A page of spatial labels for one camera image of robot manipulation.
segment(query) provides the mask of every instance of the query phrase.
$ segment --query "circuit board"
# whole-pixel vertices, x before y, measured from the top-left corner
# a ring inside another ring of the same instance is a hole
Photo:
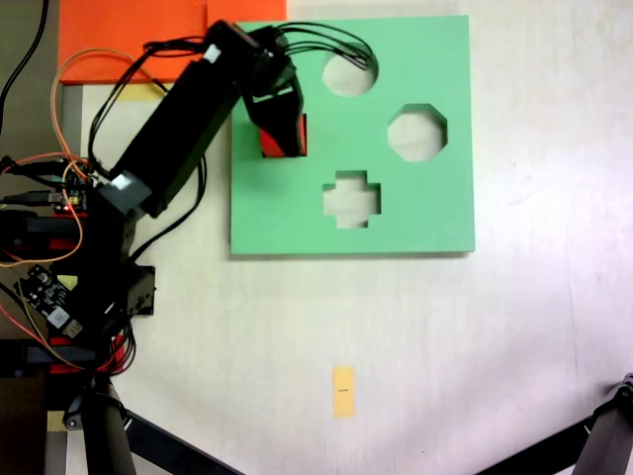
[[[21,283],[27,302],[51,325],[58,330],[63,329],[71,338],[81,332],[83,327],[65,310],[70,291],[54,275],[36,265],[29,271],[29,278]]]

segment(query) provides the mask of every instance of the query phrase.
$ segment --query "yellow sticky note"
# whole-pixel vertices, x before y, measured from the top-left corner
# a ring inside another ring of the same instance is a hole
[[[334,417],[350,418],[355,413],[354,368],[334,366],[333,371]]]
[[[57,280],[68,290],[72,290],[77,286],[76,275],[58,275]]]
[[[170,89],[173,84],[165,84]],[[119,96],[120,101],[128,102],[150,102],[159,101],[165,96],[157,85],[153,82],[147,84],[128,84]]]

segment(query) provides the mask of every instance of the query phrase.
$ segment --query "circular hole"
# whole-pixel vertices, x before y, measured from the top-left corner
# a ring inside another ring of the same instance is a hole
[[[360,43],[349,43],[349,45],[365,49]],[[344,57],[331,53],[323,69],[323,82],[338,96],[362,96],[372,88],[376,79],[378,79],[378,62],[375,57],[369,68],[361,69]]]

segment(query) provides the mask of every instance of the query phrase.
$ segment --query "connector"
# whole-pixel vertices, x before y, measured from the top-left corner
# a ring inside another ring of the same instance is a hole
[[[27,191],[19,195],[9,195],[0,198],[3,205],[24,205],[24,206],[48,206],[63,202],[61,193],[51,193],[49,191]]]

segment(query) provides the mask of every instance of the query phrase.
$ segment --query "orange wire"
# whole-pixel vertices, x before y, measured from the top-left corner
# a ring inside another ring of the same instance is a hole
[[[2,304],[0,304],[0,312],[2,312],[4,314],[4,316],[9,319],[9,321],[15,325],[16,327],[18,327],[20,330],[22,330],[24,333],[26,333],[28,336],[30,336],[31,338],[35,339],[38,341],[39,344],[44,345],[44,342],[40,339],[39,336],[37,336],[36,334],[34,334],[33,332],[31,332],[29,329],[25,328],[22,326],[22,324],[20,324],[20,322],[18,322],[16,319],[14,319],[11,314],[9,314],[9,312],[7,312],[5,310],[5,308],[2,306]]]
[[[114,55],[114,56],[121,57],[121,58],[129,61],[130,63],[134,63],[136,61],[135,57],[132,57],[129,54],[127,54],[126,52],[119,51],[117,49],[111,49],[111,48],[108,48],[108,47],[91,47],[89,49],[84,49],[82,51],[76,52],[75,54],[70,56],[61,65],[61,67],[57,71],[57,74],[55,75],[55,78],[54,78],[54,80],[52,82],[52,89],[50,90],[50,117],[52,119],[52,127],[55,130],[55,135],[57,136],[57,140],[59,141],[59,145],[61,146],[61,149],[68,156],[70,156],[70,147],[68,146],[68,143],[66,142],[66,139],[63,136],[63,133],[61,131],[61,126],[59,125],[59,119],[57,117],[56,103],[57,103],[57,86],[59,85],[59,79],[61,78],[61,74],[66,69],[66,67],[68,67],[70,64],[72,64],[77,59],[79,59],[81,57],[84,57],[86,55],[103,54],[103,53],[107,53],[107,54],[111,54],[111,55]],[[147,77],[149,77],[150,79],[156,80],[156,78],[147,69],[145,69],[144,67],[141,66],[140,67],[140,71],[144,72],[147,75]],[[85,175],[83,173],[81,173],[81,171],[78,170],[76,166],[75,166],[75,171],[77,171],[80,175],[83,175],[85,177]]]
[[[62,180],[61,180],[62,183],[66,182],[66,176],[68,175],[68,171],[70,170],[72,165],[73,165],[73,163],[71,162],[71,163],[68,163],[68,166],[66,166],[66,169],[63,172],[63,177],[62,177]],[[75,221],[77,222],[77,226],[79,228],[79,240],[77,241],[77,245],[75,246],[75,248],[73,250],[71,250],[68,254],[62,255],[60,257],[54,257],[52,259],[41,259],[41,260],[26,259],[26,260],[20,260],[18,262],[14,262],[12,264],[4,264],[4,263],[0,262],[0,268],[10,269],[12,267],[16,267],[18,265],[24,265],[24,264],[46,264],[46,263],[49,263],[49,262],[57,262],[59,260],[65,259],[67,257],[70,257],[77,250],[79,250],[79,247],[81,247],[81,243],[83,242],[83,226],[81,226],[81,220],[77,216],[77,213],[75,212],[74,207],[72,206],[72,204],[70,203],[70,200],[68,199],[68,193],[66,193],[66,189],[62,188],[61,192],[63,193],[63,199],[66,202],[66,205],[68,206],[68,209],[70,210],[70,213],[72,213],[72,216],[75,219]]]
[[[16,160],[16,164],[24,165],[25,163],[30,163],[32,161],[39,160],[40,158],[47,158],[47,157],[50,157],[50,156],[70,156],[72,159],[74,159],[76,161],[80,161],[80,162],[82,162],[85,165],[88,164],[88,160],[86,160],[84,158],[79,158],[78,156],[75,156],[75,155],[67,155],[67,153],[65,153],[63,151],[51,151],[49,153],[40,153],[39,155],[27,156],[25,158],[20,158],[19,160]],[[4,170],[0,171],[0,174],[4,173],[9,168],[11,168],[11,165],[7,166]]]

